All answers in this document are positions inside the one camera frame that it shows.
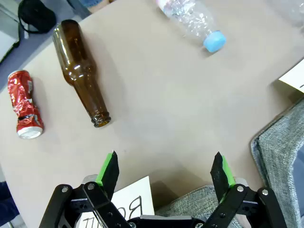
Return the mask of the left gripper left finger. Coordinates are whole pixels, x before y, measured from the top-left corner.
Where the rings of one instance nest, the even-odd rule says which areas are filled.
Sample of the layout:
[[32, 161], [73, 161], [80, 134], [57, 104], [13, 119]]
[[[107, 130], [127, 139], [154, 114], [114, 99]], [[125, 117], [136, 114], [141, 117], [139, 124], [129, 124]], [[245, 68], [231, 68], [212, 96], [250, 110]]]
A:
[[101, 228], [129, 228], [129, 223], [111, 202], [119, 176], [116, 152], [109, 153], [95, 181], [72, 188], [55, 187], [39, 228], [76, 228], [81, 215], [92, 212]]

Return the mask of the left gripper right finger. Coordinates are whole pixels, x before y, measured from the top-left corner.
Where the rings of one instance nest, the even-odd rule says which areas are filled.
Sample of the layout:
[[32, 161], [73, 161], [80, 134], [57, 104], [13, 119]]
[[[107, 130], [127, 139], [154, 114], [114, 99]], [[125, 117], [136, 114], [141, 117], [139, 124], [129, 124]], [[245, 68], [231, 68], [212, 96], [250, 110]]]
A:
[[204, 228], [228, 228], [236, 215], [245, 215], [251, 228], [287, 228], [274, 191], [271, 188], [253, 191], [237, 184], [225, 157], [219, 152], [210, 174], [219, 205]]

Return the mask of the crushed red soda can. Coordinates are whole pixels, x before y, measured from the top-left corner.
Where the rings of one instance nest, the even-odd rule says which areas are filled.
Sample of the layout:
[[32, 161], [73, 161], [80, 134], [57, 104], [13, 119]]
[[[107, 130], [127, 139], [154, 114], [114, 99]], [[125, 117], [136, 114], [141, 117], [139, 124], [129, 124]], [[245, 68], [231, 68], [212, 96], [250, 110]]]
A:
[[40, 111], [32, 99], [33, 80], [26, 70], [14, 71], [8, 76], [8, 93], [13, 111], [18, 117], [16, 131], [21, 139], [34, 139], [44, 130]]

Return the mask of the amber brown glass bottle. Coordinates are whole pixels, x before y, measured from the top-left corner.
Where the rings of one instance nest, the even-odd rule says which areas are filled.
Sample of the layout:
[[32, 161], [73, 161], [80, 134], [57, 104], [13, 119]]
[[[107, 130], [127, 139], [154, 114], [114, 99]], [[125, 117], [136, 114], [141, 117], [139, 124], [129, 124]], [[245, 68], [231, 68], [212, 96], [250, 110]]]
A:
[[78, 22], [67, 19], [58, 24], [53, 32], [53, 43], [64, 79], [75, 89], [94, 127], [110, 123], [111, 117], [96, 80], [96, 64]]

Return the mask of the small blue-capped plastic bottle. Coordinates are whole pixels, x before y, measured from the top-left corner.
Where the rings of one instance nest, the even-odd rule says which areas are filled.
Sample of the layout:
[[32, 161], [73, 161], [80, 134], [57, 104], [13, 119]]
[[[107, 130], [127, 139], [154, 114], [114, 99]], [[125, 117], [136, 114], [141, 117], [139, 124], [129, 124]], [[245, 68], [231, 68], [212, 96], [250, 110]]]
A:
[[214, 53], [224, 47], [226, 37], [202, 0], [155, 0], [160, 10], [185, 33]]

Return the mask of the grey fabric basket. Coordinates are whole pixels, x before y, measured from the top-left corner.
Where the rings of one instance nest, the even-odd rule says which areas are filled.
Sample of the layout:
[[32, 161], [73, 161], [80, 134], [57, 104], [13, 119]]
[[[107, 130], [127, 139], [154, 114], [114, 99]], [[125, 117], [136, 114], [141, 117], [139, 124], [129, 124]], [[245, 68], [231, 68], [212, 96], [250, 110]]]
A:
[[276, 194], [287, 228], [304, 228], [293, 177], [297, 152], [304, 146], [304, 98], [283, 112], [251, 142], [264, 184]]
[[213, 185], [205, 185], [155, 211], [158, 216], [208, 218], [219, 205]]

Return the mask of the white standing paper card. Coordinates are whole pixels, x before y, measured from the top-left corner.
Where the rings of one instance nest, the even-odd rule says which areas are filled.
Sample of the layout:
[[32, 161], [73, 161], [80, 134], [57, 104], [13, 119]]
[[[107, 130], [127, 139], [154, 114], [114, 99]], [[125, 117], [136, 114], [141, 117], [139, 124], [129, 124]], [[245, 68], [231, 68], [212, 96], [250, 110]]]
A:
[[[125, 220], [141, 215], [154, 215], [149, 176], [116, 191], [112, 203]], [[82, 213], [76, 228], [103, 228], [92, 212]]]
[[279, 81], [304, 93], [304, 58], [282, 75]]

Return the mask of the dark blue fabric item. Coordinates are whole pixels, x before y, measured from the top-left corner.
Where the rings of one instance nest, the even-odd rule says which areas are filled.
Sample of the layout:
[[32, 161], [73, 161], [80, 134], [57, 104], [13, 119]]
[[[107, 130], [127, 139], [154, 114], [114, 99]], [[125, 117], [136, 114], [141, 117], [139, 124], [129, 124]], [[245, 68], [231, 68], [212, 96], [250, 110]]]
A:
[[18, 208], [5, 181], [0, 182], [0, 227], [19, 215]]

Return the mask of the white cabinet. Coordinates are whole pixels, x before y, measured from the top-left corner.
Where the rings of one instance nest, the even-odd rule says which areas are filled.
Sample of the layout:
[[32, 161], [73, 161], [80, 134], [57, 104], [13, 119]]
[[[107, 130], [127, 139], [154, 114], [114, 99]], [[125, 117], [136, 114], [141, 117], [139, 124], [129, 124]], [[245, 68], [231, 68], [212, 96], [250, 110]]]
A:
[[18, 3], [15, 0], [0, 0], [0, 63], [18, 44]]

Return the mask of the person in denim shirt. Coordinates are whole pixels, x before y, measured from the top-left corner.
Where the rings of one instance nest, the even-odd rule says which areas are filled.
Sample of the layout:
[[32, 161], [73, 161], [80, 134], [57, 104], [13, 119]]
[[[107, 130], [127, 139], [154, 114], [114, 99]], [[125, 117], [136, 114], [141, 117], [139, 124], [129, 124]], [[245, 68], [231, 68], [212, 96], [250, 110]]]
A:
[[79, 1], [84, 7], [90, 8], [97, 6], [99, 3], [101, 3], [104, 0], [79, 0]]

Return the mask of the black backpack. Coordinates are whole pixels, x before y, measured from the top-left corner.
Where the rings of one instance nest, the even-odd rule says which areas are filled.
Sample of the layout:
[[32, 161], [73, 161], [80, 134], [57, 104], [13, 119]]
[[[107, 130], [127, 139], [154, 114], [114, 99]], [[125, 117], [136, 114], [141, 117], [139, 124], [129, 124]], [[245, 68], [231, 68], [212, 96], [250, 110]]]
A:
[[[18, 19], [21, 28], [30, 34], [48, 33], [57, 23], [55, 13], [41, 0], [21, 0], [18, 6]], [[36, 30], [26, 29], [22, 22]]]

